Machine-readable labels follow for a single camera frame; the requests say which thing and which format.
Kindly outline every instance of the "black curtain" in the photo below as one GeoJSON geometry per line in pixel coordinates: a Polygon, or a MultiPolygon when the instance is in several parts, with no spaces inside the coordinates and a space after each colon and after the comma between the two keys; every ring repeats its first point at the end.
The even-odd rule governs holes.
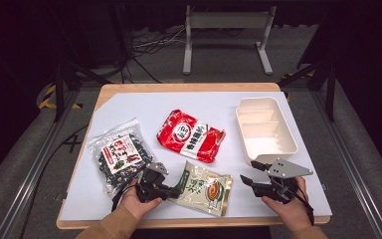
{"type": "Polygon", "coordinates": [[[0,164],[40,112],[37,96],[53,68],[24,13],[17,2],[0,1],[0,164]]]}
{"type": "Polygon", "coordinates": [[[357,3],[353,15],[362,11],[364,20],[342,53],[336,74],[382,156],[382,1],[352,2],[357,3]]]}
{"type": "MultiPolygon", "coordinates": [[[[141,30],[148,27],[150,32],[164,33],[167,28],[185,24],[186,6],[152,6],[131,5],[126,6],[128,17],[131,19],[133,30],[141,30]]],[[[267,6],[195,6],[193,11],[224,11],[224,12],[251,12],[269,11],[267,6]]],[[[280,6],[277,8],[274,25],[282,27],[290,25],[311,26],[319,24],[327,11],[327,6],[307,5],[304,7],[280,6]]]]}

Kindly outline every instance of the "gray carpet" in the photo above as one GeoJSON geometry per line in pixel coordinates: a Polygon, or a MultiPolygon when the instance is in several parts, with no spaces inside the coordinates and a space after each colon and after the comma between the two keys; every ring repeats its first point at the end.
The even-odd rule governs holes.
{"type": "MultiPolygon", "coordinates": [[[[154,78],[163,82],[278,82],[283,74],[295,72],[296,63],[314,31],[315,27],[273,28],[267,46],[274,70],[272,76],[266,76],[263,72],[254,46],[258,40],[258,33],[253,30],[246,30],[235,37],[219,32],[196,34],[193,39],[194,52],[190,76],[182,74],[184,54],[182,43],[165,47],[155,54],[143,55],[137,60],[154,78]]],[[[135,62],[129,61],[128,68],[129,72],[125,70],[125,73],[133,82],[152,82],[135,62]]],[[[121,77],[117,75],[110,80],[120,82],[121,77]]],[[[323,98],[324,90],[320,93],[311,93],[303,83],[304,80],[298,81],[283,90],[289,92],[290,108],[320,181],[327,188],[325,193],[333,216],[322,229],[329,238],[382,238],[372,226],[377,216],[371,219],[366,213],[368,210],[359,199],[360,194],[351,180],[350,172],[342,163],[341,149],[330,132],[329,122],[323,116],[323,109],[316,103],[316,97],[323,98]]],[[[84,86],[76,98],[76,103],[83,104],[83,108],[69,111],[51,151],[78,128],[89,123],[98,90],[98,83],[84,81],[84,86]]],[[[338,128],[382,218],[382,160],[340,85],[337,85],[336,90],[335,123],[332,125],[338,128]]],[[[42,109],[41,114],[20,137],[0,166],[0,224],[45,142],[53,126],[54,117],[55,110],[42,109]]],[[[78,140],[83,140],[85,133],[84,129],[79,131],[78,140]]],[[[52,156],[40,181],[24,238],[74,238],[80,232],[60,230],[56,227],[57,216],[61,209],[59,196],[63,196],[67,189],[80,146],[77,145],[73,151],[70,150],[70,145],[63,145],[52,156]]],[[[27,211],[28,203],[16,220],[14,230],[10,233],[11,238],[19,238],[27,211]]],[[[289,237],[282,226],[270,227],[270,231],[274,239],[289,237]]]]}

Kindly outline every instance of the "clear plastic bag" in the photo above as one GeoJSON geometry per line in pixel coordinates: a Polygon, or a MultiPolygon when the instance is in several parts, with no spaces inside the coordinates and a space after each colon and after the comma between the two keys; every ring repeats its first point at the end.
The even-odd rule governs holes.
{"type": "Polygon", "coordinates": [[[155,161],[141,135],[139,122],[132,119],[88,142],[110,198],[145,164],[155,161]]]}

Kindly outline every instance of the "sleeve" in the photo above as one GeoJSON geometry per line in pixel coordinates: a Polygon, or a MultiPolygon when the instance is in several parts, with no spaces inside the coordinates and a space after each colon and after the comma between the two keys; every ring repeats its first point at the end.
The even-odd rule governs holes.
{"type": "Polygon", "coordinates": [[[128,239],[138,223],[139,221],[125,207],[119,205],[116,210],[84,230],[76,238],[128,239]]]}
{"type": "Polygon", "coordinates": [[[327,239],[327,236],[322,232],[318,226],[308,227],[291,235],[292,239],[327,239]]]}

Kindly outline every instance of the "seaweed snack bag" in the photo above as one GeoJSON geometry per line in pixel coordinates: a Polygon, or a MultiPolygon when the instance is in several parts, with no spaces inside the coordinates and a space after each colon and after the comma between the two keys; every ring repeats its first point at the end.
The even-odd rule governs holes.
{"type": "Polygon", "coordinates": [[[181,195],[169,200],[212,215],[224,216],[232,179],[232,175],[220,175],[187,161],[181,179],[175,186],[181,195]]]}
{"type": "Polygon", "coordinates": [[[137,119],[130,120],[93,138],[88,145],[110,197],[154,156],[142,138],[137,119]]]}
{"type": "Polygon", "coordinates": [[[215,129],[180,110],[171,112],[157,140],[164,147],[204,162],[213,162],[225,137],[223,130],[215,129]]]}

